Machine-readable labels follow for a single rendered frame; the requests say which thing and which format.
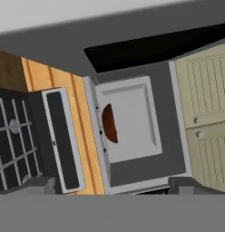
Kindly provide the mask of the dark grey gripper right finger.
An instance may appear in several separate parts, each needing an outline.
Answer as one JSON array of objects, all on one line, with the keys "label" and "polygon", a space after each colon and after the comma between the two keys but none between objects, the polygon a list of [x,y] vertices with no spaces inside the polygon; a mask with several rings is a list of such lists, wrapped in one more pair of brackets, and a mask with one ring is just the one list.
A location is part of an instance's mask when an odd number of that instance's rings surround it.
[{"label": "dark grey gripper right finger", "polygon": [[171,195],[225,195],[224,191],[203,186],[191,177],[170,177],[168,184]]}]

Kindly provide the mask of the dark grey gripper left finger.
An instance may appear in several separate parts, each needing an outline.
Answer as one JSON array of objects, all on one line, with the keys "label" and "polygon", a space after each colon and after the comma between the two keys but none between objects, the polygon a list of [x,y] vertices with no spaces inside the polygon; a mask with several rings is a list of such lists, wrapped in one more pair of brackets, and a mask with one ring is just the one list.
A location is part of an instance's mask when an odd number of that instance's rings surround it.
[{"label": "dark grey gripper left finger", "polygon": [[54,177],[31,178],[22,186],[0,191],[0,195],[53,195],[55,193]]}]

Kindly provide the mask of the cream grooved cupboard door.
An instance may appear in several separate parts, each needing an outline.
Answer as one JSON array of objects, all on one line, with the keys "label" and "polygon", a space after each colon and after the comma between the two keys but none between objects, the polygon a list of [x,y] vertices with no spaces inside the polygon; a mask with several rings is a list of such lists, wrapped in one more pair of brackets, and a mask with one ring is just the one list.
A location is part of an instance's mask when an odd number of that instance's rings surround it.
[{"label": "cream grooved cupboard door", "polygon": [[[197,131],[205,136],[200,139]],[[225,192],[225,122],[186,130],[193,177]]]},{"label": "cream grooved cupboard door", "polygon": [[[225,121],[225,44],[174,62],[185,126],[195,128]],[[200,118],[195,124],[194,118]]]}]

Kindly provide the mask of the white oven door, black window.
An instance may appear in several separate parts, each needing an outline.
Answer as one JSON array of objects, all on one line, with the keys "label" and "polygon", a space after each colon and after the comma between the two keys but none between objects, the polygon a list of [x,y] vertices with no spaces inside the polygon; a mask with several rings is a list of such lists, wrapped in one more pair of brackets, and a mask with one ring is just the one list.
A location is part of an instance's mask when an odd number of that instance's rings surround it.
[{"label": "white oven door, black window", "polygon": [[61,189],[69,194],[85,188],[83,167],[65,87],[42,91]]}]

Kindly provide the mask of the white sink basin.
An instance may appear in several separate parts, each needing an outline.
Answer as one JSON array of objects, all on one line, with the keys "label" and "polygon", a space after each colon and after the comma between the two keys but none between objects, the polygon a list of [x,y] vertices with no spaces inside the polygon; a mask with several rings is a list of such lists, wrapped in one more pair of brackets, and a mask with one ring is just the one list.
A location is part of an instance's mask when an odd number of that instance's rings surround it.
[{"label": "white sink basin", "polygon": [[152,85],[149,76],[108,82],[96,86],[100,115],[112,107],[117,142],[104,134],[111,163],[162,153]]}]

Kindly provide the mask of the black hob with grey grates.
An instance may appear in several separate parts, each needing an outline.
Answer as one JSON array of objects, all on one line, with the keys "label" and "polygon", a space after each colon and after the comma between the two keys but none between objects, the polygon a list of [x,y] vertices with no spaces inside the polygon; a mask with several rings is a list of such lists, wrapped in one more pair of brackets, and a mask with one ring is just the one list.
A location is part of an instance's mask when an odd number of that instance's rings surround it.
[{"label": "black hob with grey grates", "polygon": [[26,92],[0,88],[0,194],[19,189],[23,179],[58,177],[44,114]]}]

